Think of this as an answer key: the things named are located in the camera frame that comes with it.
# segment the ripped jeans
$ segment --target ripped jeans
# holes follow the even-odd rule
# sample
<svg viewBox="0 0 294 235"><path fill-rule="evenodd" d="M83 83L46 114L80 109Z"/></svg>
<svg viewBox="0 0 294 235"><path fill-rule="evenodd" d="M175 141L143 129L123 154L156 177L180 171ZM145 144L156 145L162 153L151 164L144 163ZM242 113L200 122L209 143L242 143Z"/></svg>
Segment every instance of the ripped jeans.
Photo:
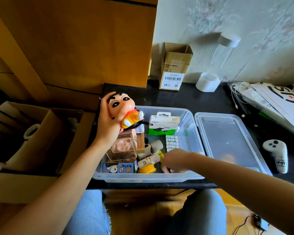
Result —
<svg viewBox="0 0 294 235"><path fill-rule="evenodd" d="M110 235L110 216L100 190L86 190L62 235ZM188 196L165 235L226 235L226 208L214 190Z"/></svg>

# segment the hand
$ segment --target hand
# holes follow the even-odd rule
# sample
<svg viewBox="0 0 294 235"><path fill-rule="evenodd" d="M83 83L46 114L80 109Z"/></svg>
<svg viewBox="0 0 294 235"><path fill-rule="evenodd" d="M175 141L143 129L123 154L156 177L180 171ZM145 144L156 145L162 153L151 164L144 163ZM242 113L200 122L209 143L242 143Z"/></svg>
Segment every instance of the hand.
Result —
<svg viewBox="0 0 294 235"><path fill-rule="evenodd" d="M186 167L187 162L192 160L191 152L183 149L173 149L164 155L161 163L161 169L164 173L169 173L168 168L172 169L174 173L183 173L189 169Z"/></svg>
<svg viewBox="0 0 294 235"><path fill-rule="evenodd" d="M100 101L100 114L98 118L97 135L93 143L98 143L101 146L105 146L107 150L112 146L120 133L121 121L125 117L128 106L124 106L119 115L114 119L109 116L107 99L115 94L110 92L105 95Z"/></svg>

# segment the yellow cap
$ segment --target yellow cap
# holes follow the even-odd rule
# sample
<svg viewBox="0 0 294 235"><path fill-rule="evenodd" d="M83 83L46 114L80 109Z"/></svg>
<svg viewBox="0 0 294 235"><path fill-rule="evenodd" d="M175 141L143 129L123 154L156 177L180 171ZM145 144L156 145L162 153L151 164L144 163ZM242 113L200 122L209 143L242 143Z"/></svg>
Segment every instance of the yellow cap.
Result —
<svg viewBox="0 0 294 235"><path fill-rule="evenodd" d="M139 169L137 173L149 174L149 173L154 173L155 171L156 171L155 166L153 164L149 164Z"/></svg>

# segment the label sticker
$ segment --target label sticker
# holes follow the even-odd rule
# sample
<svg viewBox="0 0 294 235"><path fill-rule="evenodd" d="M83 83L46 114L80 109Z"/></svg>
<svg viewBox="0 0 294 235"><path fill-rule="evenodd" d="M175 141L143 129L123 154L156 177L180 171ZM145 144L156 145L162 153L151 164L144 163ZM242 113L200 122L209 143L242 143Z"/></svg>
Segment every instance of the label sticker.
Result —
<svg viewBox="0 0 294 235"><path fill-rule="evenodd" d="M160 88L178 90L182 84L183 77L184 73L165 72Z"/></svg>

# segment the black desk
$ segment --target black desk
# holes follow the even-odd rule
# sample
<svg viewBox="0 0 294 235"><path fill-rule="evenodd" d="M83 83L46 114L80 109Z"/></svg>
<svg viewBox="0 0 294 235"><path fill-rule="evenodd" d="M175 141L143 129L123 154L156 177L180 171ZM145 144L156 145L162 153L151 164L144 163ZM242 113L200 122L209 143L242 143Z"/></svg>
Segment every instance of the black desk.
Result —
<svg viewBox="0 0 294 235"><path fill-rule="evenodd" d="M196 89L195 84L183 83L179 91L159 90L158 81L148 81L147 88L138 88L130 86L121 86L114 84L104 84L103 95L109 92L125 92L134 99L138 106L160 106L160 107L176 107L190 110L193 115L197 112L236 114L241 117L242 112L236 110L232 101L230 91L227 86L219 86L213 93L204 93ZM249 133L263 155L268 167L273 175L283 180L294 183L294 135L284 130L282 127L267 122L265 118L255 118L248 116L243 117L242 120L246 125ZM272 127L275 127L283 136L278 136L275 132L268 133ZM91 130L88 145L94 140L96 136L96 126ZM269 156L267 151L261 147L262 143L268 139L279 139L284 141L289 150L289 173L278 174L273 159ZM88 189L211 189L217 186L207 179L202 180L188 180L177 183L107 183L104 180L91 179Z"/></svg>

